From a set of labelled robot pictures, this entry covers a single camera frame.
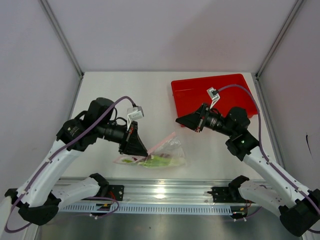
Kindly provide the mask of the green white celery stalk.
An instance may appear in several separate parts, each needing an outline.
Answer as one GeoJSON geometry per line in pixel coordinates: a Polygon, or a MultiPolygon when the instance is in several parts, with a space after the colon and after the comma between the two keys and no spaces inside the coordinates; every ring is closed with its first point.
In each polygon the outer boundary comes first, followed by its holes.
{"type": "Polygon", "coordinates": [[[184,157],[179,157],[179,156],[173,156],[170,161],[165,161],[165,162],[135,162],[135,163],[126,163],[123,162],[121,159],[120,163],[125,164],[125,165],[132,165],[132,166],[142,166],[145,168],[167,168],[167,167],[179,167],[182,166],[186,163],[186,160],[184,157]]]}

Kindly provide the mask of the red plastic tray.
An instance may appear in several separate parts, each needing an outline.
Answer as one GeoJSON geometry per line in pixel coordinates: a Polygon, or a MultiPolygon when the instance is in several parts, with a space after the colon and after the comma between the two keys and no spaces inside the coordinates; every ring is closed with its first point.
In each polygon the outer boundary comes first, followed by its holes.
{"type": "Polygon", "coordinates": [[[250,120],[257,118],[255,104],[246,91],[239,88],[252,92],[242,73],[179,79],[170,85],[175,119],[195,112],[204,103],[224,117],[231,108],[240,107],[246,110],[250,120]]]}

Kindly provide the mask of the left aluminium frame post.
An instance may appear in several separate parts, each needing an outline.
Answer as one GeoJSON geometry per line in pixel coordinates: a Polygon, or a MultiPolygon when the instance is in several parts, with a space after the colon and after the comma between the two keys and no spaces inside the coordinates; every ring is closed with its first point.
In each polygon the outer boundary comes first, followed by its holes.
{"type": "Polygon", "coordinates": [[[58,41],[60,42],[66,56],[70,60],[75,72],[79,76],[80,79],[82,79],[84,72],[82,71],[82,68],[80,67],[80,64],[75,56],[74,51],[72,50],[72,47],[49,3],[48,0],[38,0],[39,5],[41,6],[45,16],[48,19],[48,22],[50,23],[53,31],[55,32],[58,41]]]}

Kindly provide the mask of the clear pink-dotted zip bag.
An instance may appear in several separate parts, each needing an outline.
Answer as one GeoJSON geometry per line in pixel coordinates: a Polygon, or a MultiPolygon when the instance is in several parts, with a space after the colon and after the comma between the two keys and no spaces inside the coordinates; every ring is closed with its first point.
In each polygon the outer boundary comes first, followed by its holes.
{"type": "Polygon", "coordinates": [[[173,132],[147,151],[147,156],[121,155],[113,161],[118,165],[141,166],[149,169],[173,168],[186,164],[182,144],[173,132]]]}

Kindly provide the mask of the aluminium frame post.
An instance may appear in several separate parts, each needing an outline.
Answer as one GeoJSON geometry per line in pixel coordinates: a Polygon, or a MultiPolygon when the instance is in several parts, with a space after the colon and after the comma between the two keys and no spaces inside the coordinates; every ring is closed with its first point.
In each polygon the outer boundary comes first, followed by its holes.
{"type": "Polygon", "coordinates": [[[53,31],[55,32],[58,41],[60,42],[66,56],[70,60],[75,72],[79,76],[80,79],[82,79],[84,72],[82,71],[82,68],[80,67],[80,64],[75,56],[74,51],[72,50],[72,47],[49,3],[48,0],[38,0],[39,5],[41,6],[45,16],[48,19],[48,22],[50,23],[53,31]]]}
{"type": "Polygon", "coordinates": [[[294,24],[295,19],[298,17],[300,11],[303,9],[307,0],[296,0],[293,4],[293,7],[290,9],[287,17],[285,18],[281,28],[276,35],[275,39],[272,42],[269,50],[267,51],[266,56],[264,57],[263,61],[259,65],[256,73],[254,74],[255,78],[259,80],[264,73],[267,66],[270,64],[271,60],[275,56],[277,50],[279,49],[280,45],[282,44],[283,40],[285,39],[287,33],[289,32],[290,28],[294,24]]]}

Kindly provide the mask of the red toy lobster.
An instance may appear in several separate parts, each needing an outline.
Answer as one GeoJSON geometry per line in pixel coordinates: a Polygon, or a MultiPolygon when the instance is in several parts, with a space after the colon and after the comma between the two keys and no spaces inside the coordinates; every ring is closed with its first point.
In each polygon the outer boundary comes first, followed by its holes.
{"type": "Polygon", "coordinates": [[[125,163],[152,163],[152,162],[165,162],[170,161],[172,156],[170,154],[150,154],[148,156],[126,156],[122,161],[125,163]]]}

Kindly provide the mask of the right aluminium frame post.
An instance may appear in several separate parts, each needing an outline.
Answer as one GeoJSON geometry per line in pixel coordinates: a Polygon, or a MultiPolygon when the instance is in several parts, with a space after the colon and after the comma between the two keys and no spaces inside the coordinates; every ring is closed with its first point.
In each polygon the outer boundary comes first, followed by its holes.
{"type": "Polygon", "coordinates": [[[264,73],[267,66],[270,64],[271,60],[275,56],[277,50],[279,49],[280,45],[282,44],[283,40],[285,39],[287,33],[289,32],[290,28],[294,24],[295,19],[298,17],[300,11],[303,9],[307,0],[296,0],[293,4],[293,7],[290,9],[287,17],[285,18],[281,28],[276,35],[275,39],[272,42],[269,50],[267,51],[266,56],[264,57],[263,61],[259,65],[256,73],[254,74],[255,78],[259,80],[264,73]]]}

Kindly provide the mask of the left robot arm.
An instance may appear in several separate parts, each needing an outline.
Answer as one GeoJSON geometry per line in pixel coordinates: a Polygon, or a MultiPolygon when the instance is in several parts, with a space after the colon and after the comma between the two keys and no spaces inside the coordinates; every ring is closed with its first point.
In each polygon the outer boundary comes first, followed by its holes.
{"type": "Polygon", "coordinates": [[[109,182],[98,173],[66,187],[57,188],[55,184],[71,163],[97,139],[118,144],[122,155],[148,155],[138,134],[137,121],[144,117],[142,107],[133,102],[127,109],[124,124],[118,124],[117,119],[112,118],[117,116],[116,105],[125,99],[130,98],[123,96],[112,101],[98,97],[93,100],[87,110],[63,124],[49,153],[31,177],[19,188],[6,191],[11,208],[18,208],[24,221],[42,226],[65,206],[80,200],[113,200],[109,182]]]}

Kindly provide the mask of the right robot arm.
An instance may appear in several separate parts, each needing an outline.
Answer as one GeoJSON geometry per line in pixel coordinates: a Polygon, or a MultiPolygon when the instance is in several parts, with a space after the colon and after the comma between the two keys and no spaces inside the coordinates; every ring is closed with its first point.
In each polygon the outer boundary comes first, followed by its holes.
{"type": "Polygon", "coordinates": [[[301,237],[320,220],[320,191],[311,190],[292,177],[264,152],[262,143],[249,131],[245,109],[233,107],[223,117],[204,103],[195,112],[178,117],[178,124],[195,132],[208,128],[228,137],[228,151],[255,170],[272,189],[239,176],[229,183],[228,196],[234,202],[250,200],[277,216],[288,232],[301,237]]]}

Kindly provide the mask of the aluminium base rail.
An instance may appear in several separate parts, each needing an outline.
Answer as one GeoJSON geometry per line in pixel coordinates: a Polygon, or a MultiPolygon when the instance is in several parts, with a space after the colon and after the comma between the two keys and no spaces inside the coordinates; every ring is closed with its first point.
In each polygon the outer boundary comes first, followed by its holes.
{"type": "MultiPolygon", "coordinates": [[[[213,197],[208,191],[212,187],[227,187],[226,181],[160,181],[128,180],[106,181],[99,184],[94,178],[87,177],[70,185],[55,185],[50,194],[60,202],[59,209],[78,203],[98,204],[184,204],[204,203],[213,197]]],[[[266,209],[277,210],[280,206],[294,207],[305,198],[303,189],[296,182],[284,180],[261,185],[248,180],[238,188],[240,196],[246,201],[258,204],[266,209]]]]}

